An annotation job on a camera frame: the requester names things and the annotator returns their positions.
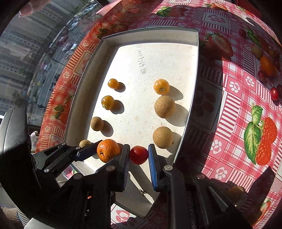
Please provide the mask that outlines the greenish longan far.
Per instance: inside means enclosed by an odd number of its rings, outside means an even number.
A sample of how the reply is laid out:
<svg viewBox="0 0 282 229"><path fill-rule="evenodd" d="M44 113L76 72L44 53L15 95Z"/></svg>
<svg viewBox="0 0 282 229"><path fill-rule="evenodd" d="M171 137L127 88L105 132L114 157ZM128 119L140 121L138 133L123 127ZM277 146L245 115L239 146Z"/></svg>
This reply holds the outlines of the greenish longan far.
<svg viewBox="0 0 282 229"><path fill-rule="evenodd" d="M260 60L261 57L263 56L262 50L259 47L255 46L255 45L253 45L251 47L251 52L258 60Z"/></svg>

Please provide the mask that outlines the yellow tomato bottom shadow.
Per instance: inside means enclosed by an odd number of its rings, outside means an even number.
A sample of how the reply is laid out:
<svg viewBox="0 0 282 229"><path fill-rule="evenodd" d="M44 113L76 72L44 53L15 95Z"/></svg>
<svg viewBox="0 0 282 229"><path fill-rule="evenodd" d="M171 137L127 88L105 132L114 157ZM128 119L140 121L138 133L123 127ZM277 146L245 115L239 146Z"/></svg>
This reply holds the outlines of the yellow tomato bottom shadow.
<svg viewBox="0 0 282 229"><path fill-rule="evenodd" d="M168 94L170 85L165 79L158 79L154 83L154 91L159 95Z"/></svg>

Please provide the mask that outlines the yellow cherry tomato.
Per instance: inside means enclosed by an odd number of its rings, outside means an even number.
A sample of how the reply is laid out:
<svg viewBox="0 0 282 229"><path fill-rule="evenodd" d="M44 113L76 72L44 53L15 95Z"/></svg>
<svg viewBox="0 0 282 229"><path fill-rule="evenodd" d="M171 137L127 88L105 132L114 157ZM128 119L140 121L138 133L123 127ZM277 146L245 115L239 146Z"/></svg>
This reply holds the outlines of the yellow cherry tomato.
<svg viewBox="0 0 282 229"><path fill-rule="evenodd" d="M108 86L111 88L111 89L117 89L119 87L119 82L116 80L116 79L110 79L108 81Z"/></svg>
<svg viewBox="0 0 282 229"><path fill-rule="evenodd" d="M114 98L110 95L104 96L101 100L103 108L110 110L114 106Z"/></svg>

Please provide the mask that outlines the white shallow tray box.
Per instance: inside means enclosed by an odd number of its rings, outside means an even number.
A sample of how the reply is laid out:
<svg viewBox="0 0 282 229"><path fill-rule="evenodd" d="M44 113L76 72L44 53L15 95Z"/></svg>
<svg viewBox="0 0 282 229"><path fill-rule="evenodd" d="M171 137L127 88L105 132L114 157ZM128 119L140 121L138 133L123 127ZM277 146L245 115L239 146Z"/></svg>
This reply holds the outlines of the white shallow tray box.
<svg viewBox="0 0 282 229"><path fill-rule="evenodd" d="M167 164L175 163L185 136L197 81L199 33L181 27L152 27L120 32L103 38L92 54L75 93L69 114L65 141L77 146L87 139L97 142L113 139L122 145L153 143L160 126L173 133L173 144L157 148ZM117 89L108 86L110 79ZM160 118L154 104L158 94L154 82L165 79L175 101L175 113ZM103 108L101 100L110 95L114 106ZM101 131L90 126L93 117L104 121Z"/></svg>

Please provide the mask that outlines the pink strawberry checked tablecloth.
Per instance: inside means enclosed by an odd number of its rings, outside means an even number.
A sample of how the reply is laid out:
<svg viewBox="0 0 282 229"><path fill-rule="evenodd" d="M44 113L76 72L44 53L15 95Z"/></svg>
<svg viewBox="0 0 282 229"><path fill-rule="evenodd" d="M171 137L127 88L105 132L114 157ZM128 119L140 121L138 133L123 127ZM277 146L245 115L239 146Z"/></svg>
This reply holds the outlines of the pink strawberry checked tablecloth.
<svg viewBox="0 0 282 229"><path fill-rule="evenodd" d="M281 105L271 99L264 71L251 52L259 47L277 69L271 83L281 84L276 36L250 12L226 1L120 1L84 37L61 73L47 104L37 151L62 143L70 103L91 54L102 38L133 29L171 26L199 33L199 81L177 164L193 168L221 189L243 187L248 195L240 212L253 228L281 228Z"/></svg>

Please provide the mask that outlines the orange mandarin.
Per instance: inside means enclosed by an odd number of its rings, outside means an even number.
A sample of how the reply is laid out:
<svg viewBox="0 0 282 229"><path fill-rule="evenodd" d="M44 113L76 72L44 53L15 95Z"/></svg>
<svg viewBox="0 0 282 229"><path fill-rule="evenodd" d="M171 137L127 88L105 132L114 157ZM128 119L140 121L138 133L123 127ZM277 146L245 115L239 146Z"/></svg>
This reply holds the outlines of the orange mandarin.
<svg viewBox="0 0 282 229"><path fill-rule="evenodd" d="M103 140L97 146L97 155L104 163L108 163L120 153L121 151L118 143L112 139Z"/></svg>
<svg viewBox="0 0 282 229"><path fill-rule="evenodd" d="M262 56L260 59L260 68L262 71L266 73L268 77L276 77L277 76L277 69L274 66L271 59L266 56Z"/></svg>

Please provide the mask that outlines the brown longan bottom shadow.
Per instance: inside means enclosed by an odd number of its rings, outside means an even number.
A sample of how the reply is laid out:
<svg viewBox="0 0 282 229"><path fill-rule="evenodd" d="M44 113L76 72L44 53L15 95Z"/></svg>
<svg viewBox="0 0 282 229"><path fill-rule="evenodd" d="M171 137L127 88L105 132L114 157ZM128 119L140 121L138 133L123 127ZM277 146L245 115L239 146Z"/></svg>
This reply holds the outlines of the brown longan bottom shadow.
<svg viewBox="0 0 282 229"><path fill-rule="evenodd" d="M79 143L80 148L83 148L83 147L88 146L88 145L91 145L91 142L89 140L82 140Z"/></svg>

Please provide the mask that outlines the red cherry tomato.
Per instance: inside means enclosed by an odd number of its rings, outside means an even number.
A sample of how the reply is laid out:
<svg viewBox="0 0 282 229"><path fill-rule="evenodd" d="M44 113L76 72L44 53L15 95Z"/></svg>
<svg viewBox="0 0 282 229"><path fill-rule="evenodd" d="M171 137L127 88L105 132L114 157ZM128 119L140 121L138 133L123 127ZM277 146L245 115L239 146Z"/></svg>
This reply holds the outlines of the red cherry tomato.
<svg viewBox="0 0 282 229"><path fill-rule="evenodd" d="M148 159L148 150L144 148L143 146L134 146L130 150L130 159L132 163L136 165L141 165L146 162Z"/></svg>
<svg viewBox="0 0 282 229"><path fill-rule="evenodd" d="M272 88L271 88L270 94L271 94L271 99L272 99L273 101L279 100L279 92L278 92L278 90L277 90L276 87L272 87Z"/></svg>

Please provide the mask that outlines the orange mandarin in shadow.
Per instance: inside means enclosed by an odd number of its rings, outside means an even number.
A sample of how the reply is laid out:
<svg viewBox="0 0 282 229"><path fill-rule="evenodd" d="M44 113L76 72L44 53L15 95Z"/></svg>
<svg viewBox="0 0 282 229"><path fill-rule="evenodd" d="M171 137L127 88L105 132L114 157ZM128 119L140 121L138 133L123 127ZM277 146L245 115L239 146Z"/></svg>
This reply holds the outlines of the orange mandarin in shadow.
<svg viewBox="0 0 282 229"><path fill-rule="evenodd" d="M266 73L268 77L276 77L277 76L277 69L274 66L271 59L266 56L262 56L260 59L260 68L262 71Z"/></svg>

